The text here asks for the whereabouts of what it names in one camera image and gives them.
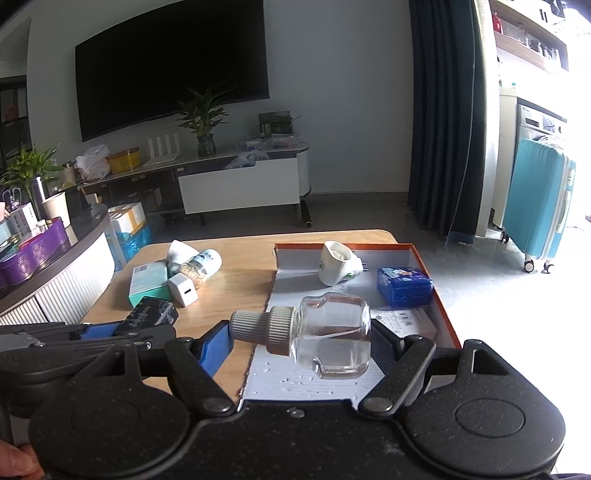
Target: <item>purple container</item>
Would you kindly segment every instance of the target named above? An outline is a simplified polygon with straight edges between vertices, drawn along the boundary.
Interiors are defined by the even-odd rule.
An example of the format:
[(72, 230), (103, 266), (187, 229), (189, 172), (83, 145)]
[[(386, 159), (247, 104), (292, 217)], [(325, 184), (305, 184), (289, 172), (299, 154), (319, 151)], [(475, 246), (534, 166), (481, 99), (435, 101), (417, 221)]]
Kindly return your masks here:
[(69, 239), (60, 218), (11, 257), (0, 261), (0, 288), (13, 287), (29, 279)]

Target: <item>white router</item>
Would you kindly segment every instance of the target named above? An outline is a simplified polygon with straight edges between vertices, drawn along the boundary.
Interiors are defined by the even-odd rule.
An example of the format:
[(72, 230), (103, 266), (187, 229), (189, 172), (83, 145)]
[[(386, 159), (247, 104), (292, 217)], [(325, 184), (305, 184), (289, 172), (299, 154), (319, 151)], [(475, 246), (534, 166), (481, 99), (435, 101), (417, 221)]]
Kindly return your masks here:
[(174, 134), (174, 146), (176, 147), (175, 151), (173, 151), (170, 144), (170, 135), (164, 136), (164, 142), (166, 144), (166, 153), (164, 153), (163, 150), (162, 137), (156, 137), (156, 146), (158, 147), (158, 155), (156, 155), (154, 151), (154, 139), (150, 138), (148, 140), (148, 146), (150, 147), (150, 159), (144, 163), (144, 167), (168, 163), (177, 159), (178, 155), (181, 153), (181, 146), (178, 141), (178, 133)]

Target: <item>small jar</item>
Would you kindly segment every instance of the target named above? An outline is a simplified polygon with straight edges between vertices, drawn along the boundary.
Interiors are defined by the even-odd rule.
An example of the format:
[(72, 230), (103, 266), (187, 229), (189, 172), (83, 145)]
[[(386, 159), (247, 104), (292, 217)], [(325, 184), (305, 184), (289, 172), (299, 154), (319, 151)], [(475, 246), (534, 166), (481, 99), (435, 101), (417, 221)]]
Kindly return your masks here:
[(320, 378), (356, 378), (371, 357), (371, 318), (367, 302), (354, 295), (326, 293), (304, 297), (299, 308), (269, 312), (237, 311), (230, 334), (266, 345), (269, 353), (290, 356)]

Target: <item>white cabinet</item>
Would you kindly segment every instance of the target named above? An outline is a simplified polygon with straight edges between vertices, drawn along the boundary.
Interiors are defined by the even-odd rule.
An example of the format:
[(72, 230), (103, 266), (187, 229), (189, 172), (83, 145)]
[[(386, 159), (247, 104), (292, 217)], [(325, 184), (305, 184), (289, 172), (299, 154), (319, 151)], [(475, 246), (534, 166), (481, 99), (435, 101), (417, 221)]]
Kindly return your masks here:
[(178, 178), (185, 213), (300, 202), (298, 159), (262, 160), (253, 167)]

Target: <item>tv cabinet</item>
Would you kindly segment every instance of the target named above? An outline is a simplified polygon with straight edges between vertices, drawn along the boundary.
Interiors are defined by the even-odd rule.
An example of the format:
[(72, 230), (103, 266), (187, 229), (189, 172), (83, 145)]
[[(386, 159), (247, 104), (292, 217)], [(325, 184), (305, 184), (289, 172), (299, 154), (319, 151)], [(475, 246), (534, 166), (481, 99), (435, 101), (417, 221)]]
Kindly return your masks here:
[(263, 150), (268, 160), (253, 167), (224, 170), (240, 151), (199, 158), (184, 155), (172, 162), (140, 166), (85, 185), (86, 193), (97, 193), (103, 201), (116, 204), (123, 194), (141, 190), (142, 185), (161, 188), (163, 198), (178, 196), (179, 205), (159, 213), (204, 214), (237, 208), (296, 205), (301, 224), (311, 227), (306, 196), (311, 191), (308, 151), (305, 143), (290, 148)]

